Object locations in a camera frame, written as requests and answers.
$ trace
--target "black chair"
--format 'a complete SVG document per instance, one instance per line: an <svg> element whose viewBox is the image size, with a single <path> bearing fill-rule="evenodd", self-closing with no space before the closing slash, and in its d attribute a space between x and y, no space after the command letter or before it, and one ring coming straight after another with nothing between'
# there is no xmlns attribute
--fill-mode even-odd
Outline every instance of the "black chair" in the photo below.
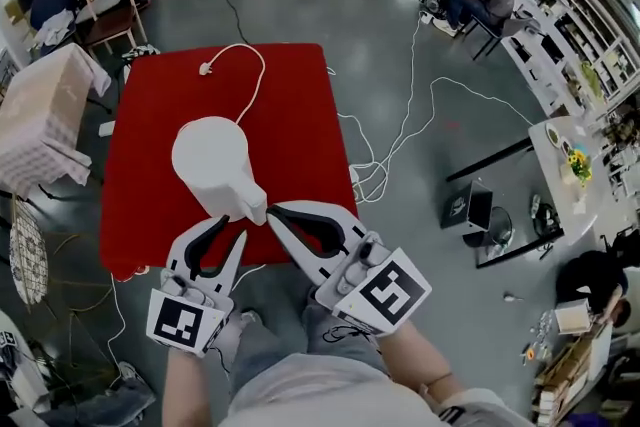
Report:
<svg viewBox="0 0 640 427"><path fill-rule="evenodd" d="M31 16L29 18L31 27L33 27L36 31L39 31L49 18L57 15L58 13L61 13L65 9L74 13L75 18L76 7L76 0L33 0L33 3L31 4ZM76 31L75 22L72 21L67 29L69 30L69 33L58 45L42 46L42 48L40 49L40 57L50 54L56 48L59 48L67 41L69 41L69 38L73 36Z"/></svg>
<svg viewBox="0 0 640 427"><path fill-rule="evenodd" d="M489 48L489 50L485 55L490 55L491 52L495 50L495 48L498 46L498 43L500 43L500 41L502 41L503 38L510 38L511 36L514 36L517 32L524 29L530 23L530 21L531 21L531 18L523 18L523 19L506 18L497 25L485 25L480 20L478 20L475 16L471 15L471 19L462 28L462 30L458 31L458 34L456 34L456 38L462 33L463 34L462 39L465 39L469 34L471 34L473 29L475 29L478 26L482 27L482 29L484 29L484 31L489 35L489 39L487 40L487 42L478 51L478 53L473 56L473 60L475 61L478 57L482 55L482 53L487 48Z"/></svg>

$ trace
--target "wooden chair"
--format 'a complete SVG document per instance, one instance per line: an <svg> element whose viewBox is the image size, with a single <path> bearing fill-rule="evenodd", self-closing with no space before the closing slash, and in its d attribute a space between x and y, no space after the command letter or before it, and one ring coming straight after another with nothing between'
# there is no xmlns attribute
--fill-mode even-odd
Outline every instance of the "wooden chair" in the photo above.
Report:
<svg viewBox="0 0 640 427"><path fill-rule="evenodd" d="M94 59L96 59L96 56L93 52L93 47L104 43L109 53L112 53L109 41L120 36L124 36L125 34L129 38L129 42L133 48L138 46L131 30L134 18L136 19L138 28L140 29L140 33L142 34L145 43L148 42L147 34L142 26L142 21L140 20L140 15L138 14L138 9L136 8L134 0L129 0L130 5L128 6L118 8L114 11L109 11L99 17L96 15L92 7L91 3L93 1L94 0L87 0L87 6L91 12L94 24L87 37L84 39L83 44Z"/></svg>

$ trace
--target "person in black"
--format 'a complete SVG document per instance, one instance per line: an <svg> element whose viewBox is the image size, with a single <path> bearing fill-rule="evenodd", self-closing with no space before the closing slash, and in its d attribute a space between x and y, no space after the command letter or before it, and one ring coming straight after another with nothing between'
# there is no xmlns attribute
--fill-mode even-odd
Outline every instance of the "person in black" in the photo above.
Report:
<svg viewBox="0 0 640 427"><path fill-rule="evenodd" d="M628 253L616 258L587 251L561 269L556 280L558 302L589 299L591 311L600 322L611 319L615 327L622 327L631 315L631 305L624 299L629 290L624 269L638 263L638 258Z"/></svg>

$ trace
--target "white cable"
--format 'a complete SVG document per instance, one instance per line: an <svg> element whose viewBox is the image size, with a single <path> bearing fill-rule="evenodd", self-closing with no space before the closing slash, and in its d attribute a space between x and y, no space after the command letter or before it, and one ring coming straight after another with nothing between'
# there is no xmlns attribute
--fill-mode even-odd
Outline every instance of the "white cable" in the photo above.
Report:
<svg viewBox="0 0 640 427"><path fill-rule="evenodd" d="M431 92L431 108L432 108L431 118L419 130L417 130L416 132L413 132L412 134L409 134L408 136L406 136L404 139L402 139L402 141L398 144L398 146L396 146L396 144L401 139L401 137L402 137L402 135L404 133L405 123L407 122L407 120L409 119L409 116L411 114L411 102L413 101L413 96L414 96L414 78L415 78L414 60L415 60L416 34L418 33L418 30L420 28L420 23L421 23L420 22L420 17L421 17L421 15L422 15L422 13L418 14L418 25L416 27L416 30L413 32L413 37L412 37L412 42L411 42L411 84L410 84L411 93L409 95L409 100L407 102L407 114L405 115L404 119L402 120L402 124L400 126L400 133L398 134L398 137L396 137L396 139L391 144L391 148L389 149L389 153L384 158L384 160L382 160L381 162L376 161L375 155L373 153L373 149L371 147L371 144L369 143L369 141L365 137L364 132L362 130L362 126L361 126L360 121L358 120L358 118L356 118L352 114L344 115L344 114L338 113L338 116L340 116L341 118L353 118L353 119L356 120L356 123L358 124L358 130L360 131L360 135L362 136L362 139L364 140L365 144L367 145L367 148L369 149L369 153L371 154L371 161L370 162L368 162L366 164L352 164L350 167L353 168L353 169L368 169L371 166L375 165L375 169L373 170L373 172L369 176L367 176L366 178L363 178L362 180L358 180L354 184L354 187L356 188L356 192L359 192L359 194L360 194L360 196L359 196L360 199L358 201L356 201L357 204L375 203L375 202L380 201L382 199L382 197L384 196L384 193L385 193L385 191L387 189L387 184L389 182L389 174L391 172L391 159L400 150L400 148L402 148L402 146L404 145L404 143L407 140L409 140L412 137L414 137L416 135L419 135L422 132L424 132L424 130L426 130L426 128L431 124L431 122L436 117L436 106L435 106L435 97L434 97L434 93L433 93L433 86L437 82L439 82L441 80L446 80L446 81L449 81L449 82L451 82L453 84L457 84L459 86L462 86L467 91L469 91L470 93L472 93L472 94L474 94L476 96L480 96L481 98L484 98L485 100L495 100L497 102L503 103L503 104L507 105L508 107L510 107L511 110L513 110L516 114L518 114L518 116L520 116L530 126L533 125L533 123L531 123L523 114L521 114L509 102L506 102L505 100L502 100L500 98L496 98L495 96L491 96L491 97L485 96L485 95L483 95L481 93L473 91L472 89L470 89L468 86L464 85L463 83L457 82L457 81L455 81L453 79L450 79L448 77L438 77L433 82L431 82L431 84L429 85L429 90ZM369 192L368 194L364 194L364 192L362 190L362 184L368 182L369 180L371 180L374 177L374 175L377 174L378 169L380 169L380 168L382 168L382 170L384 172L384 176L383 176L382 180L380 181L380 183L371 192ZM382 187L382 191L380 192L380 194L377 197L374 197L373 199L371 199L372 196L374 196L378 192L380 187Z"/></svg>
<svg viewBox="0 0 640 427"><path fill-rule="evenodd" d="M220 57L222 54L224 54L227 50L230 50L231 48L235 48L235 47L244 47L244 48L248 48L249 50L251 50L254 54L256 54L258 56L258 58L260 59L260 62L262 63L262 71L260 72L260 76L258 77L258 82L256 83L256 89L253 92L253 96L251 97L251 101L249 102L249 104L244 108L244 110L240 113L240 116L238 116L238 119L236 119L236 125L240 123L240 120L242 119L242 117L247 113L247 111L251 108L251 106L253 105L253 102L256 99L256 96L258 96L258 91L260 90L260 84L262 84L262 77L264 75L264 72L267 69L267 65L264 62L264 58L262 57L262 54L260 54L260 52L258 52L255 48L253 48L250 45L247 45L245 43L234 43L233 45L229 45L228 47L224 47L222 50L220 50L220 52L218 52L213 59L211 59L211 61L209 61L208 63L203 63L200 66L200 74L201 75L206 75L208 73L211 73L211 66L213 66L213 63L216 62L216 59L218 57Z"/></svg>
<svg viewBox="0 0 640 427"><path fill-rule="evenodd" d="M240 279L238 279L238 281L236 281L236 284L233 285L233 288L231 289L231 291L233 292L236 287L240 284L240 282L246 278L249 274L251 274L252 272L256 272L259 271L260 269L262 269L263 267L266 267L266 263L263 263L260 267L256 267L255 269L251 269L250 271L245 272L242 276L240 276Z"/></svg>
<svg viewBox="0 0 640 427"><path fill-rule="evenodd" d="M120 329L120 331L118 331L114 336L109 338L109 340L107 341L107 348L109 349L109 353L111 354L111 358L113 359L113 362L118 367L118 373L119 373L118 377L116 377L113 380L113 382L109 385L109 388L111 388L118 379L122 378L122 370L120 369L118 360L113 355L113 350L111 349L111 342L113 342L116 338L118 338L122 333L124 333L124 330L127 329L127 322L124 320L124 317L122 316L122 312L120 311L120 305L118 304L118 294L116 292L116 283L115 283L115 280L113 279L113 274L111 275L111 287L113 288L113 301L116 303L116 310L118 310L118 315L120 315L120 320L122 320L122 329Z"/></svg>

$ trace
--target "white desk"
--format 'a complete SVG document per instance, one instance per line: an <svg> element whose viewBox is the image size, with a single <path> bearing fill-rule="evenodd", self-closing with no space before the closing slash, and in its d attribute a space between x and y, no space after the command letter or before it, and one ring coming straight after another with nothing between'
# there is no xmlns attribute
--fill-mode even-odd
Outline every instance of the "white desk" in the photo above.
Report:
<svg viewBox="0 0 640 427"><path fill-rule="evenodd" d="M545 125L548 122L553 124L560 137L566 137L574 147L582 146L588 156L591 157L592 179L586 182L584 189L579 183L568 185L562 181L560 166L566 162L566 159L561 150L553 146L547 137ZM549 121L545 120L532 126L529 128L529 136L526 139L454 173L447 177L447 182L468 176L511 155L531 149L535 151L542 168L542 173L558 213L561 229L498 258L477 265L478 268L510 260L545 244L552 243L560 237L564 237L563 240L569 245L575 244L593 226L604 202L605 195L611 194L607 171L602 164L601 158L595 158L598 155L597 143L588 135L588 132L579 121L570 116L553 118ZM574 206L582 197L584 197L583 211L576 211Z"/></svg>

